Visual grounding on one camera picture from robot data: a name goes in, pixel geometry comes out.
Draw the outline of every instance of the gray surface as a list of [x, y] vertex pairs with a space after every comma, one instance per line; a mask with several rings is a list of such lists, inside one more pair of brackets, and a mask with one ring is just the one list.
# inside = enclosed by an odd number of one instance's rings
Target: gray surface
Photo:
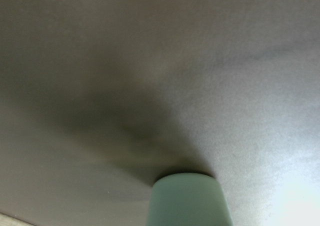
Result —
[[236, 226], [320, 225], [320, 0], [0, 0], [0, 27], [1, 212], [143, 225], [193, 169]]

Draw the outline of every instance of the light green cylinder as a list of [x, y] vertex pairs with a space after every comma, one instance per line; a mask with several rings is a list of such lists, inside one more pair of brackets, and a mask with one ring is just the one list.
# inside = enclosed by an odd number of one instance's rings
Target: light green cylinder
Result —
[[219, 183], [199, 173], [177, 173], [152, 189], [146, 226], [232, 226]]

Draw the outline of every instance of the green cylindrical object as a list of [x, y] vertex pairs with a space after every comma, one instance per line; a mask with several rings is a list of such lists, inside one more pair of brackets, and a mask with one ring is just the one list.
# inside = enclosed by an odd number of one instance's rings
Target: green cylindrical object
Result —
[[232, 226], [219, 183], [199, 173], [177, 173], [152, 189], [146, 226]]

